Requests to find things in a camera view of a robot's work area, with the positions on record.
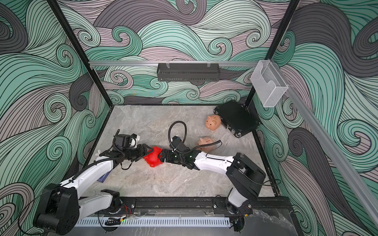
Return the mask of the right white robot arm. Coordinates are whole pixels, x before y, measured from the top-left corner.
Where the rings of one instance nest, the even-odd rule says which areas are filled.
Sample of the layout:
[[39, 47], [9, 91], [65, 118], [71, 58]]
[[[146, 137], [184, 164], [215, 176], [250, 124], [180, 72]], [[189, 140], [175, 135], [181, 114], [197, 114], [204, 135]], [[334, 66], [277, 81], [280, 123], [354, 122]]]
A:
[[170, 149], [162, 150], [158, 158], [161, 162], [181, 165], [190, 170], [211, 171], [228, 177], [233, 188], [227, 203], [240, 208], [247, 200], [256, 200], [266, 178], [266, 173], [243, 153], [234, 156], [219, 156], [205, 152], [210, 144], [192, 149], [185, 146], [177, 136], [170, 141]]

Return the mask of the red piggy bank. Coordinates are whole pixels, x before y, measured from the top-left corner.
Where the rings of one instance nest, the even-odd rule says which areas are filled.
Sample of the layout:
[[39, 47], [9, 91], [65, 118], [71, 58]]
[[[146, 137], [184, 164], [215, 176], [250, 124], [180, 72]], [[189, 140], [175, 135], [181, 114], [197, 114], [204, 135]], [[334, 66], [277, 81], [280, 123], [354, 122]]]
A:
[[148, 154], [146, 157], [144, 157], [143, 159], [147, 162], [147, 164], [154, 168], [156, 166], [159, 166], [160, 164], [162, 164], [160, 158], [159, 158], [159, 155], [160, 153], [162, 152], [162, 148], [158, 147], [158, 146], [154, 146], [153, 147], [153, 152]]

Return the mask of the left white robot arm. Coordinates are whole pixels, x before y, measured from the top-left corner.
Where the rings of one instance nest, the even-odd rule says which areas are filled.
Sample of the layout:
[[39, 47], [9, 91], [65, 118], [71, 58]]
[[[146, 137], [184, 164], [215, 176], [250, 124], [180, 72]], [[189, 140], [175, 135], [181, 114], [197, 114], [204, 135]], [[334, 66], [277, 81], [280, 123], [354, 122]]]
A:
[[47, 232], [65, 235], [81, 219], [106, 210], [118, 213], [122, 201], [117, 191], [105, 189], [91, 197], [82, 198], [83, 193], [100, 177], [109, 173], [124, 160], [137, 162], [151, 154], [153, 149], [146, 144], [134, 148], [109, 149], [100, 153], [94, 163], [60, 184], [49, 184], [41, 195], [33, 226]]

